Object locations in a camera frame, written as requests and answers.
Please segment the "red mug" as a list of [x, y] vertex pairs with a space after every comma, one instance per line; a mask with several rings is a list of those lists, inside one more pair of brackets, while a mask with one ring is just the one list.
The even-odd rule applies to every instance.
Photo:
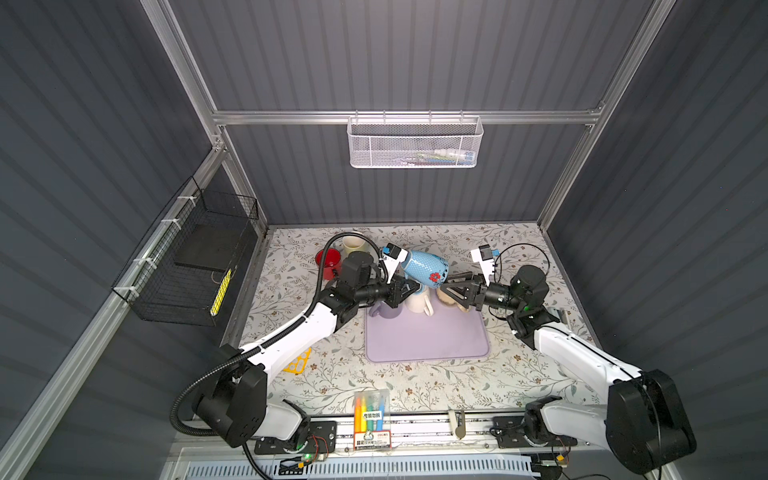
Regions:
[[337, 278], [341, 273], [342, 257], [341, 253], [335, 248], [329, 248], [326, 253], [322, 250], [315, 255], [315, 262], [322, 266], [322, 277], [324, 281], [330, 281]]

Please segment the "light green mug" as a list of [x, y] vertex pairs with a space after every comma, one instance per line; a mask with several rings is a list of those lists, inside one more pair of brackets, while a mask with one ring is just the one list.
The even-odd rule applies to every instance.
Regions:
[[367, 252], [368, 243], [359, 237], [359, 232], [352, 231], [349, 235], [344, 235], [341, 239], [342, 249], [346, 256], [349, 256], [353, 252]]

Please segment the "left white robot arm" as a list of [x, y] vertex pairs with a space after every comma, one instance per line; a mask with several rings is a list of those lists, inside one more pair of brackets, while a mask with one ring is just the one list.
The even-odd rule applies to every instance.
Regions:
[[383, 302], [394, 308], [419, 289], [419, 284], [396, 273], [409, 252], [392, 244], [384, 248], [379, 264], [384, 273], [371, 275], [374, 258], [357, 251], [342, 263], [340, 276], [316, 289], [307, 309], [262, 339], [242, 349], [218, 371], [205, 376], [192, 389], [194, 413], [208, 428], [205, 436], [218, 436], [232, 448], [254, 437], [270, 438], [290, 450], [303, 446], [309, 436], [310, 417], [294, 403], [268, 400], [276, 376], [315, 343], [349, 322], [361, 308]]

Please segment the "blue dotted mug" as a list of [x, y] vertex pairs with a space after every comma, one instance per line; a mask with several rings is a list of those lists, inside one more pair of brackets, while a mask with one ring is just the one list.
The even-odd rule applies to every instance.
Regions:
[[424, 251], [410, 250], [401, 266], [408, 279], [432, 289], [438, 289], [449, 274], [445, 259]]

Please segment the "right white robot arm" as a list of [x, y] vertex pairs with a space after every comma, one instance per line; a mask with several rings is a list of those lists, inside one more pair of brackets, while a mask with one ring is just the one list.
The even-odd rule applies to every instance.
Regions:
[[450, 275], [440, 289], [465, 308], [506, 311], [518, 340], [597, 394], [599, 401], [592, 405], [556, 395], [528, 403], [522, 432], [529, 443], [572, 437], [612, 452], [639, 475], [696, 451], [697, 439], [673, 379], [623, 362], [575, 334], [545, 307], [549, 286], [540, 268], [524, 265], [508, 284], [484, 274]]

